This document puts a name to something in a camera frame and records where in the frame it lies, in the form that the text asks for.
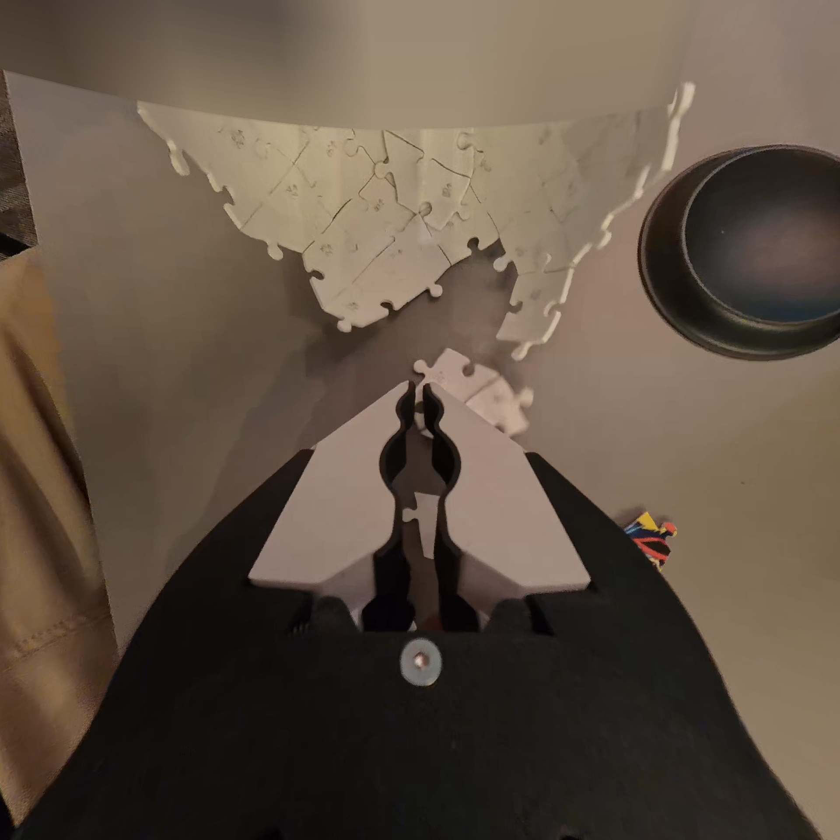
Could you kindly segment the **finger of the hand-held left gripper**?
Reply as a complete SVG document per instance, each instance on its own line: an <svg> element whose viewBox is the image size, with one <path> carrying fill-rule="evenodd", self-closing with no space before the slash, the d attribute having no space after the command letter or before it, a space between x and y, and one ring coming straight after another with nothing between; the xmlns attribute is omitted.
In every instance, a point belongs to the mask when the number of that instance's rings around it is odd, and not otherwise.
<svg viewBox="0 0 840 840"><path fill-rule="evenodd" d="M364 130L670 101L689 1L2 1L3 70L163 106Z"/></svg>

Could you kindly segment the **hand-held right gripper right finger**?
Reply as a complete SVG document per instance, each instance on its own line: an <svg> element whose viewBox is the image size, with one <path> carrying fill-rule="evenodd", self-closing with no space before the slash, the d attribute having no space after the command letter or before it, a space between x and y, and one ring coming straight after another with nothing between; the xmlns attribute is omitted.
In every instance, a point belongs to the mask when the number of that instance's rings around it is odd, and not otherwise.
<svg viewBox="0 0 840 840"><path fill-rule="evenodd" d="M423 388L444 482L434 564L442 627L479 627L504 601L579 592L591 576L526 451L442 386Z"/></svg>

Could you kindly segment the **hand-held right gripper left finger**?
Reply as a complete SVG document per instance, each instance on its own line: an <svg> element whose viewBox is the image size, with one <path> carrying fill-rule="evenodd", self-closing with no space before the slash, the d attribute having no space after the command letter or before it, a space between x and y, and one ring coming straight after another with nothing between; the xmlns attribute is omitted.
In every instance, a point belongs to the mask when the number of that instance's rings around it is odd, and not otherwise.
<svg viewBox="0 0 840 840"><path fill-rule="evenodd" d="M410 565L394 484L415 385L405 381L319 441L253 565L253 585L340 599L363 624L410 624Z"/></svg>

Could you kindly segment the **partly built puzzle ball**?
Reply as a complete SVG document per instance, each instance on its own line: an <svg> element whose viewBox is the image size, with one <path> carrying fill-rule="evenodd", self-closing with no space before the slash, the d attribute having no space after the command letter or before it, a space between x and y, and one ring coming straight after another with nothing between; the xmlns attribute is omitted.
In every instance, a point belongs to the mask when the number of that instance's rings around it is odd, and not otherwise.
<svg viewBox="0 0 840 840"><path fill-rule="evenodd" d="M697 87L589 119L484 129L335 129L137 103L173 168L194 163L236 228L302 256L342 332L437 298L472 245L499 244L518 278L497 339L519 361L555 331L575 270L616 216L673 169Z"/></svg>

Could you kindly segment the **black round ball stand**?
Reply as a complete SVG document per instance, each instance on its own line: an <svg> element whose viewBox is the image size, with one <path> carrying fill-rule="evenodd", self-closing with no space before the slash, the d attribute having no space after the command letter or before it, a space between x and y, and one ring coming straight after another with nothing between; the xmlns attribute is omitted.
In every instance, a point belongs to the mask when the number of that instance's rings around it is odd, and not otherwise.
<svg viewBox="0 0 840 840"><path fill-rule="evenodd" d="M838 155L771 144L694 163L647 210L637 265L659 316L703 350L780 361L838 341Z"/></svg>

